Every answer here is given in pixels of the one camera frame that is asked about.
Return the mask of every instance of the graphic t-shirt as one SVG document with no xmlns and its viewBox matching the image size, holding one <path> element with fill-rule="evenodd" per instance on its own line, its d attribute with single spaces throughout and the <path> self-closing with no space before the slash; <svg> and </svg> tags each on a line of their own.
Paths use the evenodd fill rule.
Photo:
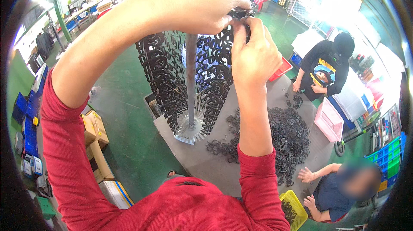
<svg viewBox="0 0 413 231">
<path fill-rule="evenodd" d="M 346 83 L 348 60 L 334 61 L 333 42 L 323 40 L 316 44 L 302 59 L 300 67 L 305 72 L 301 89 L 311 89 L 313 84 L 327 88 L 327 95 L 338 94 Z"/>
</svg>

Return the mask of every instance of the sandal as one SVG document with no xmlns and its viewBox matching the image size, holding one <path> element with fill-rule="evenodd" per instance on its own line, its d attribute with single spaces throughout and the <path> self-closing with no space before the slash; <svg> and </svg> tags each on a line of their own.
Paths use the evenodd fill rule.
<svg viewBox="0 0 413 231">
<path fill-rule="evenodd" d="M 168 174 L 166 175 L 166 178 L 173 177 L 175 174 L 169 175 L 169 174 L 172 173 L 172 172 L 175 172 L 175 174 L 178 174 L 178 172 L 177 172 L 176 170 L 171 170 L 171 171 L 169 171 Z"/>
</svg>

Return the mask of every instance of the gray table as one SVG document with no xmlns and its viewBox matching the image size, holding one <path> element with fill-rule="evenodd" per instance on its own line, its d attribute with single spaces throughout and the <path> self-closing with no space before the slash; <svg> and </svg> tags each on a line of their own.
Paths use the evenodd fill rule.
<svg viewBox="0 0 413 231">
<path fill-rule="evenodd" d="M 285 75 L 273 82 L 268 82 L 267 90 L 267 104 L 271 108 L 275 106 L 286 108 L 286 97 L 284 94 L 288 92 L 290 98 L 292 98 L 293 94 L 292 82 Z M 305 166 L 317 171 L 321 167 L 326 166 L 333 149 L 333 143 L 330 143 L 317 125 L 313 123 L 317 113 L 316 107 L 305 95 L 302 95 L 302 97 L 304 102 L 301 108 L 298 109 L 298 112 L 310 129 L 309 139 L 311 141 L 310 154 L 305 161 Z M 228 115 L 234 114 L 237 107 L 237 94 L 232 85 L 211 134 L 204 141 L 198 141 L 193 146 L 176 140 L 164 117 L 159 117 L 154 121 L 159 133 L 189 174 L 215 184 L 224 194 L 231 196 L 241 195 L 241 187 L 238 181 L 240 178 L 240 165 L 227 163 L 226 158 L 222 155 L 212 155 L 206 151 L 205 144 L 213 139 L 221 140 L 225 136 L 227 136 L 227 142 L 233 138 L 233 135 L 228 131 L 229 126 L 226 118 Z M 313 191 L 315 189 L 318 180 L 313 183 L 302 183 L 300 180 L 297 180 L 298 171 L 303 167 L 302 165 L 297 166 L 296 172 L 293 175 L 295 183 L 293 186 L 286 187 L 283 184 L 278 187 L 280 194 L 292 189 L 297 197 L 302 200 L 303 190 L 308 188 L 310 191 Z"/>
</svg>

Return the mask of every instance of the yellow plastic basket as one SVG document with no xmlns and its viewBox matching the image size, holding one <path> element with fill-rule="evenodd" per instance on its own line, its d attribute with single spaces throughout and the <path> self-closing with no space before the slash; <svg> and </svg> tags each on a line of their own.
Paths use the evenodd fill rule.
<svg viewBox="0 0 413 231">
<path fill-rule="evenodd" d="M 292 209 L 295 211 L 295 213 L 297 213 L 297 216 L 295 216 L 295 219 L 291 224 L 291 231 L 297 231 L 298 228 L 300 228 L 308 218 L 306 210 L 301 205 L 300 201 L 292 190 L 288 190 L 285 193 L 281 194 L 280 200 L 290 202 Z"/>
</svg>

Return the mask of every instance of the green pole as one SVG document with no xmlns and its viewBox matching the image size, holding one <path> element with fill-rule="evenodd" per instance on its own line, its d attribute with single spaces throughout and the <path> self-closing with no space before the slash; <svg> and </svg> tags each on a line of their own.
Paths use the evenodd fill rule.
<svg viewBox="0 0 413 231">
<path fill-rule="evenodd" d="M 57 0 L 53 0 L 53 5 L 54 5 L 54 10 L 56 11 L 57 20 L 59 21 L 59 24 L 60 24 L 60 27 L 62 28 L 63 34 L 65 34 L 67 42 L 71 43 L 72 42 L 72 37 L 70 36 L 70 33 L 67 30 L 65 21 L 63 20 L 62 15 L 60 14 Z"/>
</svg>

